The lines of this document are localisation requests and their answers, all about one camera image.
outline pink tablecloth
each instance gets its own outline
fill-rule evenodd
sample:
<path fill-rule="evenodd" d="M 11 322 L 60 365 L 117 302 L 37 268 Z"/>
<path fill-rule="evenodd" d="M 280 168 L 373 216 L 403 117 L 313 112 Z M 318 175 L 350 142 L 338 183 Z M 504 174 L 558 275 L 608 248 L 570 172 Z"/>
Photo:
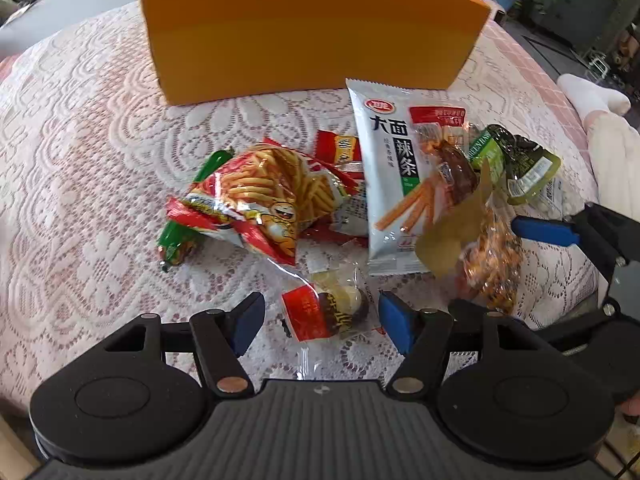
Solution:
<path fill-rule="evenodd" d="M 562 129 L 587 162 L 589 168 L 589 147 L 587 134 L 582 129 L 580 118 L 571 103 L 560 91 L 556 83 L 531 59 L 531 56 L 495 22 L 489 22 L 484 28 L 484 34 L 491 38 L 495 46 L 511 61 L 526 81 L 531 83 L 542 100 L 554 113 Z"/>
<path fill-rule="evenodd" d="M 584 139 L 557 91 L 551 87 L 553 102 L 543 92 L 551 84 L 545 77 L 489 24 L 451 88 L 424 94 L 462 100 L 484 124 L 502 123 L 543 144 L 562 157 L 566 181 L 594 200 Z M 209 240 L 163 274 L 155 240 L 166 197 L 180 194 L 213 150 L 242 150 L 268 135 L 310 152 L 319 128 L 354 134 L 346 90 L 168 107 L 138 4 L 34 45 L 0 89 L 1 399 L 24 409 L 43 379 L 142 312 L 187 320 L 206 308 L 230 309 L 252 290 L 269 307 L 242 364 L 256 384 L 295 377 L 298 348 L 282 331 L 278 288 L 263 260 Z M 530 326 L 552 323 L 594 290 L 593 266 L 577 248 L 525 242 L 524 249 L 516 314 Z M 335 251 L 300 242 L 298 261 L 304 269 Z M 428 275 L 369 285 L 414 306 L 433 298 Z M 385 379 L 401 361 L 377 332 L 326 348 L 318 370 L 324 378 Z M 186 356 L 170 362 L 193 370 Z"/>

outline metal screw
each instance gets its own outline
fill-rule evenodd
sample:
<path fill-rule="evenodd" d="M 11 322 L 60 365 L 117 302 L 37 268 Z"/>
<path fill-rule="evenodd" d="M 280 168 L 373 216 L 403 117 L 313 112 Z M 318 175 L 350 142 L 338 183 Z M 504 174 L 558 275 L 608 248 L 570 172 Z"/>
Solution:
<path fill-rule="evenodd" d="M 424 383 L 415 377 L 400 377 L 392 386 L 399 394 L 416 394 L 424 388 Z"/>
<path fill-rule="evenodd" d="M 610 303 L 605 303 L 602 306 L 602 311 L 605 316 L 613 316 L 616 313 L 616 308 Z"/>
<path fill-rule="evenodd" d="M 216 383 L 217 388 L 226 394 L 239 394 L 244 392 L 249 383 L 242 377 L 223 377 Z"/>

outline logo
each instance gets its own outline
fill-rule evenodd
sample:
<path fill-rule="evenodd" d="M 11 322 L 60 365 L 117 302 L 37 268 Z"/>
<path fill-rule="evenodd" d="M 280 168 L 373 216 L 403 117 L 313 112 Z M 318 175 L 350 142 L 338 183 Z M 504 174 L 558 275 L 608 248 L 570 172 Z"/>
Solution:
<path fill-rule="evenodd" d="M 328 386 L 326 386 L 325 384 L 323 384 L 322 386 L 320 386 L 319 388 L 314 388 L 314 392 L 316 394 L 318 394 L 319 396 L 323 396 L 324 394 L 327 394 L 331 391 L 331 388 L 329 388 Z"/>
<path fill-rule="evenodd" d="M 383 101 L 382 99 L 368 99 L 364 105 L 374 112 L 380 114 L 392 114 L 396 111 L 396 106 L 389 101 Z"/>

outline circular pad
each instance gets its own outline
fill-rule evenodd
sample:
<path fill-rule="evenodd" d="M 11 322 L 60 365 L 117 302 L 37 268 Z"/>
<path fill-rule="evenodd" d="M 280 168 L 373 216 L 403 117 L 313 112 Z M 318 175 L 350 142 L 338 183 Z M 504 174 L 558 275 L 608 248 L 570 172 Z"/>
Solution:
<path fill-rule="evenodd" d="M 31 423 L 52 458 L 81 466 L 143 462 L 200 425 L 206 398 L 180 370 L 138 352 L 88 352 L 42 383 Z"/>
<path fill-rule="evenodd" d="M 444 424 L 476 452 L 533 466 L 584 460 L 614 413 L 610 395 L 592 378 L 542 351 L 482 359 L 447 379 L 436 403 Z"/>

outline plastic wrapper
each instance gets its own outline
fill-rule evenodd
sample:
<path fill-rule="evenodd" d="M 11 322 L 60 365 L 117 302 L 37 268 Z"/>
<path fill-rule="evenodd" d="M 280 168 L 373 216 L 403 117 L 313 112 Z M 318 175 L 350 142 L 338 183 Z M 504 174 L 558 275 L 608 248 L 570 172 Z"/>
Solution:
<path fill-rule="evenodd" d="M 522 245 L 509 221 L 487 207 L 478 241 L 462 257 L 463 276 L 487 306 L 511 314 L 520 283 Z"/>
<path fill-rule="evenodd" d="M 491 182 L 497 184 L 504 173 L 504 153 L 488 131 L 483 131 L 469 146 L 466 158 L 475 171 L 480 171 L 486 160 L 491 171 Z"/>
<path fill-rule="evenodd" d="M 584 199 L 558 174 L 533 196 L 529 204 L 551 220 L 561 220 L 584 209 Z"/>
<path fill-rule="evenodd" d="M 366 271 L 354 242 L 316 272 L 279 272 L 282 308 L 290 334 L 300 342 L 347 336 L 378 327 Z"/>
<path fill-rule="evenodd" d="M 473 300 L 489 308 L 512 314 L 516 305 L 522 242 L 512 231 L 513 209 L 504 203 L 500 190 L 487 205 L 480 235 L 460 253 L 454 270 L 438 280 L 442 299 Z"/>
<path fill-rule="evenodd" d="M 364 238 L 369 236 L 367 196 L 358 138 L 319 130 L 314 156 L 348 174 L 356 182 L 357 188 L 350 200 L 318 219 L 303 231 L 302 236 L 338 244 L 362 238 L 361 243 L 366 243 Z"/>
<path fill-rule="evenodd" d="M 446 192 L 447 206 L 462 202 L 478 185 L 478 177 L 464 153 L 470 133 L 462 107 L 419 106 L 409 108 L 420 150 L 431 155 Z"/>
<path fill-rule="evenodd" d="M 354 193 L 356 183 L 347 174 L 266 139 L 222 165 L 182 199 L 171 198 L 167 216 L 293 266 L 299 225 L 335 211 Z"/>
<path fill-rule="evenodd" d="M 455 169 L 464 164 L 466 176 L 475 178 L 456 147 L 464 150 L 471 140 L 466 111 L 458 110 L 454 120 L 449 121 L 438 110 L 456 107 L 430 102 L 420 91 L 349 79 L 347 86 L 367 187 L 369 272 L 372 275 L 428 272 L 415 254 L 418 238 L 452 202 L 458 190 Z M 420 132 L 412 127 L 410 113 L 410 108 L 418 105 L 424 105 L 423 111 L 430 108 L 433 116 L 432 120 L 422 121 L 425 131 Z M 442 148 L 438 153 L 428 149 L 429 123 L 447 134 L 438 141 Z M 453 144 L 447 140 L 449 137 L 455 139 Z M 443 162 L 450 163 L 448 175 L 438 171 L 442 170 Z"/>
<path fill-rule="evenodd" d="M 532 140 L 513 135 L 500 124 L 490 124 L 486 130 L 504 153 L 508 203 L 529 202 L 554 177 L 560 158 Z"/>
<path fill-rule="evenodd" d="M 231 148 L 214 152 L 200 168 L 189 190 L 193 189 L 199 182 L 202 182 L 213 171 L 231 159 L 233 153 L 234 151 Z M 161 269 L 167 272 L 169 267 L 180 265 L 188 254 L 197 247 L 199 238 L 200 234 L 198 232 L 169 220 L 164 226 L 157 243 Z"/>

